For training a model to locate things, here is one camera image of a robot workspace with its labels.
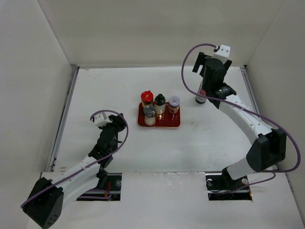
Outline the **small pink-lidded spice jar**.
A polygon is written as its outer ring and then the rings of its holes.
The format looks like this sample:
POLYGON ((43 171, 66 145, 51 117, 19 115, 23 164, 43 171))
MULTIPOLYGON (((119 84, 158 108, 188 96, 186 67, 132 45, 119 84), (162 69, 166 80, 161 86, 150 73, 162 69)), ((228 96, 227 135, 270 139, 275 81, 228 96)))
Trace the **small pink-lidded spice jar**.
POLYGON ((171 96, 168 101, 169 112, 171 114, 178 113, 180 109, 180 98, 178 96, 171 96))

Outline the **red-capped sauce jar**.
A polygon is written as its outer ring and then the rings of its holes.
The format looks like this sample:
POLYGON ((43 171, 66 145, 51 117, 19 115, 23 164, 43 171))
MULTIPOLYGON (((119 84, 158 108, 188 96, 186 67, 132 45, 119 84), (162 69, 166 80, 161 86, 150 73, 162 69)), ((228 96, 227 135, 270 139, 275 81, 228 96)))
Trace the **red-capped sauce jar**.
POLYGON ((154 96, 153 93, 148 90, 141 93, 141 102, 142 107, 144 108, 146 105, 153 104, 154 96))

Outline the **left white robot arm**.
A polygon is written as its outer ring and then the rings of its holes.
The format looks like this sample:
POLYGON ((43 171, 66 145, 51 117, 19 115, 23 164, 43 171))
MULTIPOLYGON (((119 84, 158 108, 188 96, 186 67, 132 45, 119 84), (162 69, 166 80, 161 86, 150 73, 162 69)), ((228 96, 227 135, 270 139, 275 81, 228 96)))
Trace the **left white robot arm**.
POLYGON ((107 185, 105 168, 125 143, 118 138, 119 132, 129 131, 122 113, 100 110, 90 120, 101 130, 100 137, 90 153, 76 166, 52 179, 41 177, 36 181, 21 209, 40 228, 50 228, 61 215, 62 210, 89 190, 102 190, 107 185))

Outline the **silver-capped glass shaker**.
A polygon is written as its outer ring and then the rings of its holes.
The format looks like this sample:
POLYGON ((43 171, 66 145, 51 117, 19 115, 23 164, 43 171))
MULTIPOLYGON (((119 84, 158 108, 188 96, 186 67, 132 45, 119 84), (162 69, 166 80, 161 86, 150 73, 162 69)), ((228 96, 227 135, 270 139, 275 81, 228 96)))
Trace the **silver-capped glass shaker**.
POLYGON ((156 112, 155 107, 152 104, 146 105, 143 108, 144 122, 147 126, 155 125, 155 121, 156 121, 155 112, 156 112))

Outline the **tall clear vinegar bottle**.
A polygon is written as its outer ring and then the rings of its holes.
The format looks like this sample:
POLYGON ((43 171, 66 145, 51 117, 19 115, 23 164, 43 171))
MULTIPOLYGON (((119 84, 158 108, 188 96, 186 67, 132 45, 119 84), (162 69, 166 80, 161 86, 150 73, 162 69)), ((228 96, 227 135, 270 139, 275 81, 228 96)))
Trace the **tall clear vinegar bottle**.
POLYGON ((197 103, 199 104, 204 104, 206 102, 206 98, 204 96, 206 96, 206 92, 205 90, 202 88, 202 84, 203 84, 203 81, 201 81, 200 85, 199 85, 199 88, 198 88, 198 91, 197 93, 200 94, 200 96, 196 96, 195 100, 197 103))

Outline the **black-capped white bottle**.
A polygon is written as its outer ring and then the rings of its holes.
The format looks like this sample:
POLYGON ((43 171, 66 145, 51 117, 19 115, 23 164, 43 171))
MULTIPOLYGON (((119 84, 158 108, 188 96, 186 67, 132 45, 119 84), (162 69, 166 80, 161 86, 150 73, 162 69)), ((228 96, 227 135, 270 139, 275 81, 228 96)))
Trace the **black-capped white bottle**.
POLYGON ((163 94, 158 94, 154 99, 154 107, 157 115, 162 115, 166 108, 166 99, 163 94))

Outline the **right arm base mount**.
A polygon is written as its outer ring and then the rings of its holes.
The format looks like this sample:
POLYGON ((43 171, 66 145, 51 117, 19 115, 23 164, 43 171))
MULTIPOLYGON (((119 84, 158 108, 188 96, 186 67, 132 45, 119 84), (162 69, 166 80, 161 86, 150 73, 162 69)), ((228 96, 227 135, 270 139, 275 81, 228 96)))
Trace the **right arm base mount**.
POLYGON ((206 173, 206 187, 210 201, 252 200, 248 177, 244 176, 225 184, 221 173, 206 173))

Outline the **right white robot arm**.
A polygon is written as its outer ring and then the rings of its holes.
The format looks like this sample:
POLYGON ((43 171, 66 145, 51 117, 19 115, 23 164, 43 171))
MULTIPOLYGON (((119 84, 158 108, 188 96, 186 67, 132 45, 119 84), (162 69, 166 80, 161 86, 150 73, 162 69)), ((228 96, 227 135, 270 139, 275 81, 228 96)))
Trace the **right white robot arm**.
POLYGON ((244 176, 262 172, 283 161, 286 152, 286 133, 248 112, 236 91, 224 82, 231 63, 200 52, 193 67, 193 72, 203 78, 202 89, 208 100, 231 118, 252 145, 243 159, 222 170, 221 184, 228 189, 236 186, 244 176))

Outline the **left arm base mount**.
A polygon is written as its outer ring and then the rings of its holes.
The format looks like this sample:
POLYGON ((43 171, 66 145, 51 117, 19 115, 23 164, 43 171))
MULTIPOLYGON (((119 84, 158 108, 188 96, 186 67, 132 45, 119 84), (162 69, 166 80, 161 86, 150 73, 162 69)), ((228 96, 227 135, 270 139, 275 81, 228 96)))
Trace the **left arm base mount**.
POLYGON ((122 173, 109 173, 100 179, 97 187, 82 194, 77 201, 120 201, 121 188, 122 173))

